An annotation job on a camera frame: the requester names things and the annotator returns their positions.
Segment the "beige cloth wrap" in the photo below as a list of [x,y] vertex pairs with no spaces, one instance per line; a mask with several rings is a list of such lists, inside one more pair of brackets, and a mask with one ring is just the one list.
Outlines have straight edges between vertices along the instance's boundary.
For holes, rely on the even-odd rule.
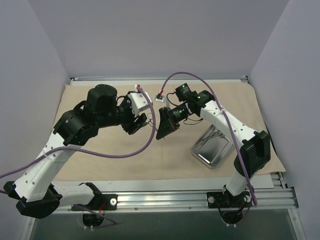
[[[242,82],[210,83],[220,104],[248,127],[260,132],[267,130],[258,105],[255,90]],[[72,110],[87,98],[93,86],[66,85],[54,123],[66,111]],[[74,153],[58,172],[55,181],[115,181],[166,180],[230,177],[235,172],[234,147],[220,165],[211,169],[197,160],[191,146],[210,126],[202,121],[197,125],[181,124],[165,139],[156,140],[143,152],[128,158],[111,159],[82,152]],[[133,135],[121,126],[102,128],[83,149],[107,155],[125,155],[142,148],[150,138],[152,127],[147,125]],[[258,174],[285,172],[286,169],[271,146],[271,159]]]

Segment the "metal instrument tray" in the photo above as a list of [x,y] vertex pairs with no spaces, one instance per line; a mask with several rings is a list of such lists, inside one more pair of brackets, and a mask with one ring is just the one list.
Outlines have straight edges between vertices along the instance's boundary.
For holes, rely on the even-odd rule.
[[233,147],[233,142],[227,137],[225,139],[215,137],[207,141],[195,142],[190,150],[191,154],[202,164],[210,169],[215,169],[228,156]]

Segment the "steel surgical scissors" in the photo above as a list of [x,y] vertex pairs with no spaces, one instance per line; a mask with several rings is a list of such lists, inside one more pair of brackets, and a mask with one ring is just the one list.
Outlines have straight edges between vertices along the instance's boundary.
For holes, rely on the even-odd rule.
[[146,116],[147,116],[147,119],[148,119],[147,124],[150,125],[153,128],[154,125],[153,125],[152,113],[148,113]]

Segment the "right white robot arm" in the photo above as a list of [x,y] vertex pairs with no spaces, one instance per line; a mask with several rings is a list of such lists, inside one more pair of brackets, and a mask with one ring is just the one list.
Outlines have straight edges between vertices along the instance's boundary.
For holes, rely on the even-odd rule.
[[232,207],[240,201],[240,194],[245,189],[253,191],[252,177],[270,161],[270,136],[266,131],[258,132],[238,120],[220,104],[212,91],[189,92],[183,95],[181,102],[173,109],[159,109],[156,139],[160,140],[177,131],[181,121],[190,115],[197,115],[232,141],[237,152],[233,162],[235,172],[224,187],[226,191],[222,193],[223,203]]

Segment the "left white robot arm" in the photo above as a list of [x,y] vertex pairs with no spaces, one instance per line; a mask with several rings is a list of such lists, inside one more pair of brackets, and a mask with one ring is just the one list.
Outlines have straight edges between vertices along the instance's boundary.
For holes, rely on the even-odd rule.
[[90,89],[86,100],[60,117],[37,159],[21,168],[23,175],[5,183],[4,192],[17,200],[21,215],[43,219],[59,207],[93,211],[107,202],[91,182],[64,186],[53,184],[53,179],[74,153],[84,151],[84,145],[100,129],[121,126],[132,135],[146,124],[145,110],[153,107],[149,94],[139,85],[121,103],[117,102],[117,94],[107,84]]

